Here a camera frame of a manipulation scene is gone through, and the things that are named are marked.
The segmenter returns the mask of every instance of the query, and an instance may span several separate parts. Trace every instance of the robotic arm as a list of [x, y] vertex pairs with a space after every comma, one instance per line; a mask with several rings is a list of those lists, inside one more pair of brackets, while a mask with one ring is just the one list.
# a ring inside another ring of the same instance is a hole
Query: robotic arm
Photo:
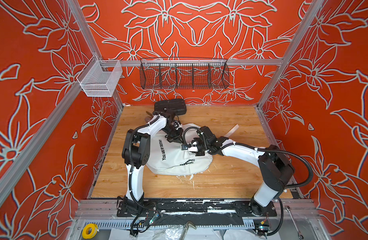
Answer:
[[146, 125], [135, 130], [130, 129], [127, 132], [122, 150], [122, 158], [125, 160], [128, 171], [128, 190], [124, 202], [130, 212], [134, 213], [139, 212], [143, 205], [142, 177], [144, 166], [150, 155], [150, 139], [158, 131], [163, 130], [167, 134], [168, 142], [182, 142], [183, 129], [181, 123], [175, 120], [173, 110], [155, 111], [153, 115], [153, 118]]
[[[220, 154], [222, 156], [231, 156], [250, 162], [259, 167], [263, 176], [263, 183], [257, 190], [250, 201], [250, 209], [254, 215], [261, 216], [266, 212], [266, 207], [272, 199], [276, 199], [284, 189], [295, 172], [294, 167], [283, 156], [284, 151], [277, 146], [270, 145], [268, 148], [252, 147], [243, 143], [235, 142], [227, 137], [216, 136], [206, 126], [195, 128], [199, 137], [195, 138], [191, 143], [185, 142], [186, 129], [180, 127], [181, 123], [175, 120], [173, 111], [167, 109], [165, 112], [154, 112], [152, 120], [135, 130], [129, 130], [125, 138], [122, 157], [128, 170], [128, 190], [124, 198], [124, 202], [130, 212], [137, 213], [143, 204], [142, 177], [143, 169], [149, 159], [150, 154], [150, 138], [159, 130], [167, 133], [169, 142], [182, 143], [183, 151], [191, 151], [196, 156], [204, 155], [207, 151], [211, 155]], [[292, 187], [306, 185], [312, 179], [312, 169], [309, 169], [308, 179], [302, 183]]]
[[276, 153], [281, 151], [277, 146], [258, 148], [235, 142], [228, 137], [216, 139], [216, 136], [206, 126], [199, 128], [197, 134], [200, 137], [190, 143], [189, 151], [194, 151], [197, 155], [208, 151], [212, 155], [236, 157], [260, 168], [264, 182], [250, 201], [252, 213], [257, 216], [265, 212], [265, 208], [272, 199], [282, 194], [295, 172], [288, 159], [282, 153]]

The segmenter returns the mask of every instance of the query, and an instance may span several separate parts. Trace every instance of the wooden work surface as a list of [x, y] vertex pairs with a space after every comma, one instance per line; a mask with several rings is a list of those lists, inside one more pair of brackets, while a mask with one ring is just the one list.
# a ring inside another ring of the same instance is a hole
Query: wooden work surface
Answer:
[[[145, 124], [145, 111], [153, 106], [129, 106], [122, 112], [119, 125], [110, 144], [92, 197], [124, 196], [127, 191], [127, 168], [121, 151], [129, 129]], [[253, 107], [242, 106], [187, 106], [180, 116], [182, 124], [208, 126], [217, 136], [225, 135], [235, 124], [239, 128], [230, 136], [236, 142], [267, 147], [268, 140]], [[258, 167], [251, 163], [215, 155], [208, 170], [191, 176], [156, 175], [147, 166], [144, 169], [145, 197], [161, 198], [251, 198], [263, 179]], [[292, 198], [290, 191], [282, 198]]]

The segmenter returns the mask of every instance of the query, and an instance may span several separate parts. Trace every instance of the white cloth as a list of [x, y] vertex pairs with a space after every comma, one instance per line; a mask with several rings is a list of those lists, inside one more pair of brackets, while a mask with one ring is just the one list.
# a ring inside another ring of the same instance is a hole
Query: white cloth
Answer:
[[[191, 126], [199, 127], [188, 123], [182, 128], [185, 130]], [[181, 150], [180, 143], [168, 142], [165, 135], [165, 132], [159, 131], [150, 140], [147, 166], [154, 174], [191, 175], [208, 169], [213, 159], [212, 155], [206, 152], [204, 156], [196, 157], [195, 153]], [[199, 137], [195, 129], [186, 132], [186, 142], [191, 142], [195, 137]]]

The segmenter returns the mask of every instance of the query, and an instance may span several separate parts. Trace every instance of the red floral wallpaper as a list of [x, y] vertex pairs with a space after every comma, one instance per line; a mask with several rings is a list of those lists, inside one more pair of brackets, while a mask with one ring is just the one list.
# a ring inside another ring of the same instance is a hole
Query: red floral wallpaper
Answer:
[[368, 1], [324, 2], [263, 112], [332, 238], [368, 239]]
[[[0, 0], [0, 178], [91, 57], [64, 0]], [[0, 209], [0, 239], [64, 238], [119, 109], [81, 92]]]
[[[281, 58], [310, 0], [79, 0], [104, 59], [156, 56], [229, 59]], [[136, 67], [124, 68], [117, 90], [124, 103], [167, 97], [189, 104], [255, 104], [274, 66], [230, 68], [223, 90], [143, 90]]]
[[119, 110], [80, 92], [0, 208], [0, 239], [64, 239]]

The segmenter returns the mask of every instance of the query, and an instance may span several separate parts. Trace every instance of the tape roll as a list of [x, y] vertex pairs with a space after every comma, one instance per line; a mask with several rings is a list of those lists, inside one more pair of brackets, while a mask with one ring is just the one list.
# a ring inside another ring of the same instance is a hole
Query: tape roll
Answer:
[[90, 239], [96, 235], [96, 233], [99, 231], [97, 224], [90, 223], [85, 226], [85, 228], [82, 230], [82, 237], [84, 239]]

